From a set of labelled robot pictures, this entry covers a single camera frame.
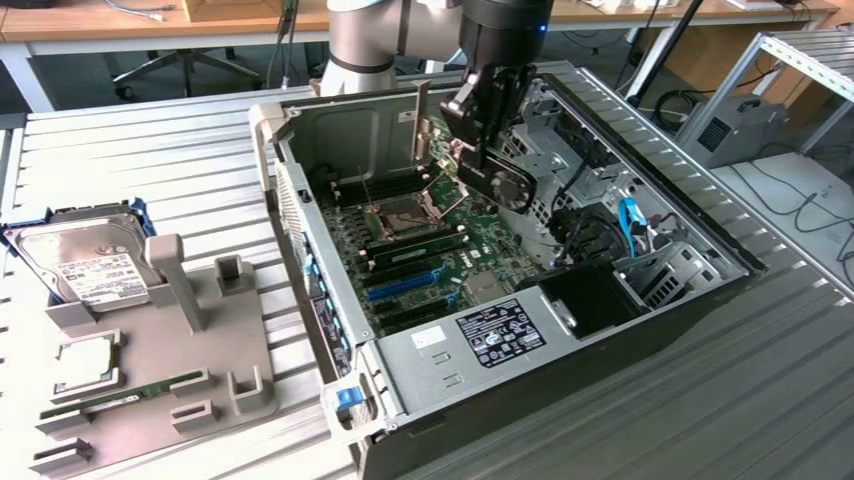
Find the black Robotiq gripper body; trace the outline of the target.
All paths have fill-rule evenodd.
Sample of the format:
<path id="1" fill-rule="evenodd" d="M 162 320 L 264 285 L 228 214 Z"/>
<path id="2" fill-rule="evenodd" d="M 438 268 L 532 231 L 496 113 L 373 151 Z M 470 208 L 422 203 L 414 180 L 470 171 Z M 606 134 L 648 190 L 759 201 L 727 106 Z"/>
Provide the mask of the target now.
<path id="1" fill-rule="evenodd" d="M 461 4 L 461 51 L 466 70 L 533 62 L 548 27 L 548 0 L 470 0 Z"/>

